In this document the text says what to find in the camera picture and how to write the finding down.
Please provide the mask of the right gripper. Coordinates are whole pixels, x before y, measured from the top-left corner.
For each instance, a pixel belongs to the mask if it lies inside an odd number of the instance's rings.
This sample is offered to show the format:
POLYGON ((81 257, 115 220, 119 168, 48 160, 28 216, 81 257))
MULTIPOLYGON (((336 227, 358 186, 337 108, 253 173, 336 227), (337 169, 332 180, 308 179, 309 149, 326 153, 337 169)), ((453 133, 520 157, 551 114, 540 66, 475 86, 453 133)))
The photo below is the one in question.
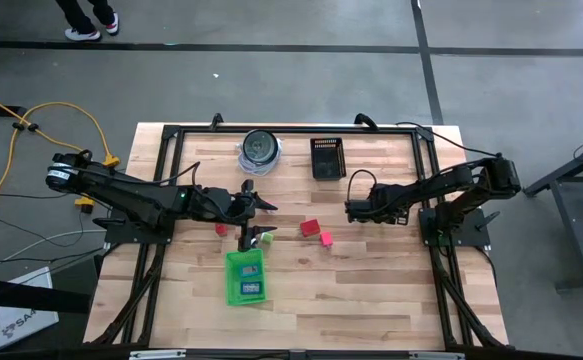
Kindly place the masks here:
POLYGON ((347 211, 370 211, 371 217, 357 212, 347 212, 349 223, 366 223, 371 219, 377 224, 407 225, 409 222, 409 207, 401 204, 401 198, 407 192, 407 187, 402 185, 389 185, 378 183, 371 188, 370 200, 348 200, 345 202, 347 211))

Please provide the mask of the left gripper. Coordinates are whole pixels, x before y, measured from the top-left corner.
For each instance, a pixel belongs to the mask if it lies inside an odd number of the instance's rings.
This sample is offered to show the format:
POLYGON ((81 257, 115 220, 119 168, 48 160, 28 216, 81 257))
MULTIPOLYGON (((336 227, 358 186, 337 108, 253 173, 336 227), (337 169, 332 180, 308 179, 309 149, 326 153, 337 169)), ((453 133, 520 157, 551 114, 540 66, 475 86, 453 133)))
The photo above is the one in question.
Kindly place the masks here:
POLYGON ((275 226, 253 226, 249 221, 255 217, 255 207, 261 210, 277 210, 277 207, 263 200, 253 192, 254 182, 245 180, 240 192, 231 194, 224 188, 195 186, 198 203, 204 215, 213 222, 239 226, 241 233, 238 240, 239 251, 252 249, 252 239, 261 234, 276 230, 275 226))

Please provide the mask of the green plastic basket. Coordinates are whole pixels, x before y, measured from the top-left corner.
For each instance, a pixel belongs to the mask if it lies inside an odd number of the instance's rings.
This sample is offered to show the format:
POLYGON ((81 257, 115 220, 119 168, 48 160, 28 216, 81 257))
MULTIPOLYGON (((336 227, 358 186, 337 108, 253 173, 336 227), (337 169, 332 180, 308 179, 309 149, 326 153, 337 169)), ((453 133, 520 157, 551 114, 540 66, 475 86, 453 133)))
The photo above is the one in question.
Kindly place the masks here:
POLYGON ((230 252, 225 256, 225 298, 229 306, 251 305, 267 301, 266 272, 264 252, 252 249, 247 252, 230 252), (262 274, 257 277, 241 278, 239 269, 248 264, 260 264, 262 274), (264 293, 261 295, 242 295, 240 284, 245 281, 262 281, 264 293))

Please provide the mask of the black plastic basket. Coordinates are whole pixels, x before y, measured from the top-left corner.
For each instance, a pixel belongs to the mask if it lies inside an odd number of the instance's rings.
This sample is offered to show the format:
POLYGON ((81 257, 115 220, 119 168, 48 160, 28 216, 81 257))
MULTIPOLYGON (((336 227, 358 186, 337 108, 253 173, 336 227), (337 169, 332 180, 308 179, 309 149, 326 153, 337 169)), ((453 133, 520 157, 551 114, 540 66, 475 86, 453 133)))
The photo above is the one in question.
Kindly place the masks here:
POLYGON ((346 176, 341 138, 311 138, 312 176, 319 181, 339 180, 346 176))

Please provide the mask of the black floor tape strip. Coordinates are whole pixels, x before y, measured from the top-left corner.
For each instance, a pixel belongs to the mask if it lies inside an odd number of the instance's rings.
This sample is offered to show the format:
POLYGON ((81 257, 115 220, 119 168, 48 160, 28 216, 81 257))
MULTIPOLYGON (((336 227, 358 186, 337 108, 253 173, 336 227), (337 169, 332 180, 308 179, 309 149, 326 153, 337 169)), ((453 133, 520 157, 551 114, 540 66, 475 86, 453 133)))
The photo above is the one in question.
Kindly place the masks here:
POLYGON ((380 45, 267 45, 185 43, 103 43, 0 40, 0 48, 42 50, 178 51, 178 52, 263 52, 263 53, 356 53, 419 54, 439 56, 531 56, 583 57, 583 48, 480 48, 419 47, 380 45))
POLYGON ((431 52, 428 44, 421 3, 420 0, 410 0, 410 3, 432 123, 434 125, 443 125, 444 118, 435 82, 431 52))

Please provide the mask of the white printed sign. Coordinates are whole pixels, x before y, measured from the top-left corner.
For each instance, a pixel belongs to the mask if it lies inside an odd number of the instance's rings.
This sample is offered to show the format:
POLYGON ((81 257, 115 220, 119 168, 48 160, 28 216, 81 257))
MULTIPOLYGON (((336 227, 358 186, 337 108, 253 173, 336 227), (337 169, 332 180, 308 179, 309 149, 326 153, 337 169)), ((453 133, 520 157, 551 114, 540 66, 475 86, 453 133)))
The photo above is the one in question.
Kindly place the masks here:
MULTIPOLYGON (((53 288, 48 267, 10 280, 10 283, 53 288)), ((19 342, 59 322, 57 312, 0 306, 0 349, 19 342)))

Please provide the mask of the dark floor beam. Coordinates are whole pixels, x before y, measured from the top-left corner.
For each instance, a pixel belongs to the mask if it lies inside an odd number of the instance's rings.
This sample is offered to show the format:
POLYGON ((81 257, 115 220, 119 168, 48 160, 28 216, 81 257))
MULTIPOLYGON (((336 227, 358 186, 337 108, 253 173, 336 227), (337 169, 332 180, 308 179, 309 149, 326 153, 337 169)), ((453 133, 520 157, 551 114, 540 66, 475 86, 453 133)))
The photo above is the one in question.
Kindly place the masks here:
POLYGON ((0 281, 0 306, 64 313, 88 313, 91 296, 0 281))

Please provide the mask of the person's feet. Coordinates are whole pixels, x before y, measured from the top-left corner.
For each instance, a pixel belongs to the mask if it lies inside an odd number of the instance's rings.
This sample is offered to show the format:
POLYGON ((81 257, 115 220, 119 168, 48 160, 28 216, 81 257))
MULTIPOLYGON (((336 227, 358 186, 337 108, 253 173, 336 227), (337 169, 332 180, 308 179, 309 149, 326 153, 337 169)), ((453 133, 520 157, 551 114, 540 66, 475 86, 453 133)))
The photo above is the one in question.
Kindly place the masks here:
MULTIPOLYGON (((120 30, 119 16, 109 5, 108 0, 87 0, 92 11, 105 31, 111 36, 117 36, 120 30)), ((102 35, 91 20, 85 15, 78 0, 55 0, 69 24, 64 31, 65 37, 74 42, 97 42, 102 35)))

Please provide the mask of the black aluminium table frame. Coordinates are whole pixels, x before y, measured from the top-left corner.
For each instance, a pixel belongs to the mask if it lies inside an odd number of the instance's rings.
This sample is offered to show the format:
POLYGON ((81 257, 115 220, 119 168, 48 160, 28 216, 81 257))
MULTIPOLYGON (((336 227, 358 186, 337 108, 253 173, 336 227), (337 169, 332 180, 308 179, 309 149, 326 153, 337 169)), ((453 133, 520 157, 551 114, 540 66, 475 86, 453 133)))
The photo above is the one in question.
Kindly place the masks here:
POLYGON ((416 219, 406 226, 349 223, 346 199, 365 197, 374 182, 409 184, 434 167, 461 163, 460 133, 442 126, 435 154, 408 134, 356 131, 343 136, 347 175, 317 181, 311 135, 291 128, 283 153, 255 188, 277 207, 255 223, 275 226, 264 250, 267 301, 229 306, 225 256, 237 247, 212 225, 179 222, 165 254, 150 343, 154 347, 438 350, 442 328, 431 270, 416 219), (317 219, 318 235, 300 223, 317 219), (333 246, 321 244, 330 232, 333 246))

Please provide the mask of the silver metal bracket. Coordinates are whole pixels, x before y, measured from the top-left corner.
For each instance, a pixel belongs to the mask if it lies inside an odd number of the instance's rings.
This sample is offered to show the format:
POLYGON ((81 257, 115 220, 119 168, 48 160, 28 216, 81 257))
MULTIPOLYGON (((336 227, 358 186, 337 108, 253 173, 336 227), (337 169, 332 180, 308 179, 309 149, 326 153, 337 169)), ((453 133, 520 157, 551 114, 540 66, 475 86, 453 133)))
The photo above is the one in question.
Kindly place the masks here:
POLYGON ((463 353, 417 351, 409 353, 409 360, 466 360, 463 353))
POLYGON ((132 351, 128 360, 182 360, 186 354, 185 349, 147 349, 132 351))

